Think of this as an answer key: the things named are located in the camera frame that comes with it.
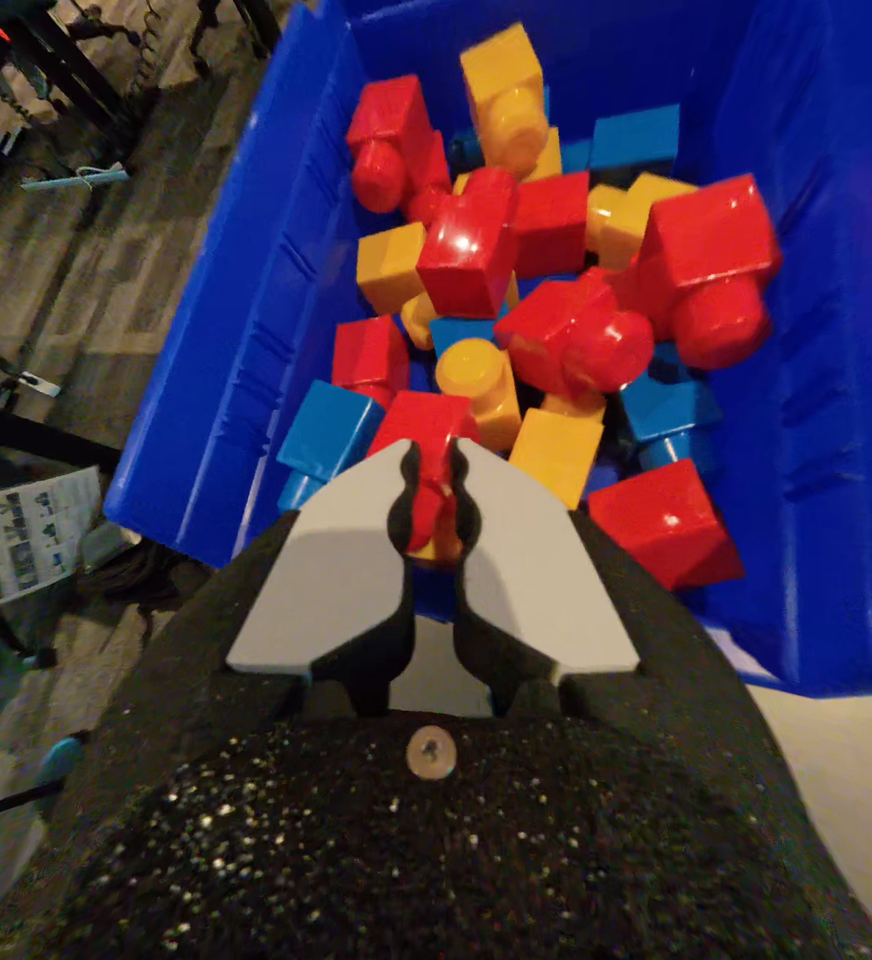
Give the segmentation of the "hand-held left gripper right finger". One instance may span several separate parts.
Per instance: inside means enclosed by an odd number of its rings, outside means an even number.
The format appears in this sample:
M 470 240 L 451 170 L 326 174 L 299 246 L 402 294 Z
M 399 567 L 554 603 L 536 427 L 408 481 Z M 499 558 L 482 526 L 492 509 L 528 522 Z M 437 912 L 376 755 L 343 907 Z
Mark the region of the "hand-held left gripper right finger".
M 631 674 L 641 663 L 574 514 L 540 482 L 462 438 L 452 445 L 453 644 L 507 714 L 526 684 Z

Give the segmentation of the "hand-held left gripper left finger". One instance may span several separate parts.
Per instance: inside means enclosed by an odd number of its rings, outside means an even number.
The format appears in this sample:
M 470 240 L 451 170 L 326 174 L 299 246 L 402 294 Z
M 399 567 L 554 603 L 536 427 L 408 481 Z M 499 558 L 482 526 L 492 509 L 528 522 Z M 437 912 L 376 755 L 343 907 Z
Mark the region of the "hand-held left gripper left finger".
M 314 493 L 226 654 L 240 674 L 341 685 L 383 714 L 415 648 L 411 533 L 416 445 L 400 439 Z

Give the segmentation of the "red single-stud mega block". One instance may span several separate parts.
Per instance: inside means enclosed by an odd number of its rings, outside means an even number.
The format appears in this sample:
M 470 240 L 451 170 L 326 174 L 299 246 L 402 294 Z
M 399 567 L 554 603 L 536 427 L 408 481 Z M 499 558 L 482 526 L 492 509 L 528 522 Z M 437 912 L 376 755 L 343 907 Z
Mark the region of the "red single-stud mega block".
M 401 390 L 370 444 L 367 457 L 401 440 L 414 442 L 419 448 L 418 482 L 411 508 L 407 552 L 422 549 L 430 542 L 453 495 L 452 446 L 456 439 L 481 443 L 468 397 Z

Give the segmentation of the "blue plastic bin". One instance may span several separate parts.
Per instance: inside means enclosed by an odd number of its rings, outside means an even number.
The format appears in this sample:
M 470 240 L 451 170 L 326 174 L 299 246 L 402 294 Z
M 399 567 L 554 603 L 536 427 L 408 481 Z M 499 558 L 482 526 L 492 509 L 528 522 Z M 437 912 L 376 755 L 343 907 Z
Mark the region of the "blue plastic bin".
M 105 501 L 216 569 L 278 518 L 275 461 L 334 327 L 366 312 L 345 143 L 370 81 L 415 74 L 470 125 L 459 54 L 520 21 L 566 139 L 681 106 L 675 172 L 753 174 L 783 264 L 774 331 L 715 373 L 712 497 L 742 580 L 690 607 L 784 690 L 872 694 L 872 2 L 322 2 L 294 10 Z

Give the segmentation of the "pile of mega blocks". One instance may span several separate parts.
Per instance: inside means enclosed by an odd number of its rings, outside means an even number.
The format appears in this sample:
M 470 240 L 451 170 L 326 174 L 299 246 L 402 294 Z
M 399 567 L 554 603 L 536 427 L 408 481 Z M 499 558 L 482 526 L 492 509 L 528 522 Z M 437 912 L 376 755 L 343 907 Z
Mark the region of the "pile of mega blocks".
M 332 335 L 276 461 L 300 510 L 362 460 L 400 391 L 466 397 L 482 445 L 584 509 L 664 589 L 742 579 L 707 489 L 722 413 L 708 375 L 750 359 L 772 321 L 782 244 L 754 174 L 669 175 L 680 106 L 596 120 L 565 167 L 550 87 L 517 22 L 459 55 L 476 158 L 458 161 L 418 74 L 371 80 L 345 133 L 351 198 L 402 224 L 357 244 L 372 311 Z M 430 542 L 452 567 L 452 495 Z

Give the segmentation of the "printed paper sheet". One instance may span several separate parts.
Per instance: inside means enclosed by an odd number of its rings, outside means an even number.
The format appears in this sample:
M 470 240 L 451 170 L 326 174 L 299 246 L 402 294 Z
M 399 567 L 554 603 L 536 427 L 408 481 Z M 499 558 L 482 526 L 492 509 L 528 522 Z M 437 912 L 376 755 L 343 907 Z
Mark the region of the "printed paper sheet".
M 97 466 L 0 489 L 0 605 L 75 572 L 100 502 Z

